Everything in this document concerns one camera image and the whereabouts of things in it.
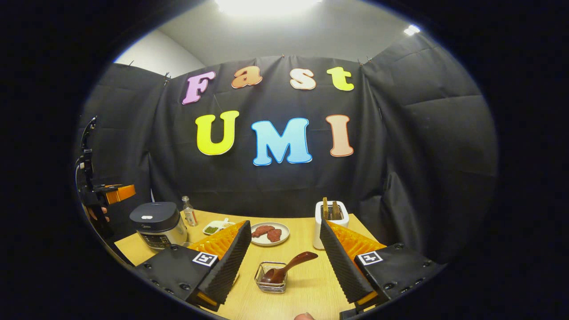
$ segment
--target green herbs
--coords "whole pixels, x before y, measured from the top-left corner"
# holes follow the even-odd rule
[[[214,233],[217,231],[217,227],[207,227],[205,233]]]

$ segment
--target rice cooker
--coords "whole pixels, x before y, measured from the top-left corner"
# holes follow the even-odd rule
[[[152,249],[162,250],[188,239],[188,229],[174,202],[141,204],[130,213],[130,220]]]

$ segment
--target human hand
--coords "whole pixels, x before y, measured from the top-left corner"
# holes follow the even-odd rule
[[[101,209],[103,210],[103,214],[107,213],[107,210],[105,207],[101,207]],[[89,214],[91,215],[91,217],[95,220],[97,220],[97,217],[95,216],[95,213],[93,212],[93,210],[91,210],[91,208],[87,208],[87,211],[89,212]]]
[[[301,313],[294,317],[294,320],[314,320],[314,318],[310,315],[310,313]]]

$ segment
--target ceiling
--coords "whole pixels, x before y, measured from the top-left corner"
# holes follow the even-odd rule
[[[409,24],[359,0],[323,0],[296,14],[256,17],[229,15],[205,1],[159,30],[205,65],[281,54],[363,63],[406,37]]]

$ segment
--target blue letter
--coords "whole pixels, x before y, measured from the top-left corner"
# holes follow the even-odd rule
[[[306,126],[308,119],[292,118],[288,121],[283,135],[280,136],[271,121],[258,121],[251,125],[257,133],[257,157],[253,160],[256,166],[268,166],[272,160],[268,156],[267,147],[278,163],[283,162],[286,150],[290,146],[290,154],[286,160],[290,163],[306,163],[312,161],[306,144]]]

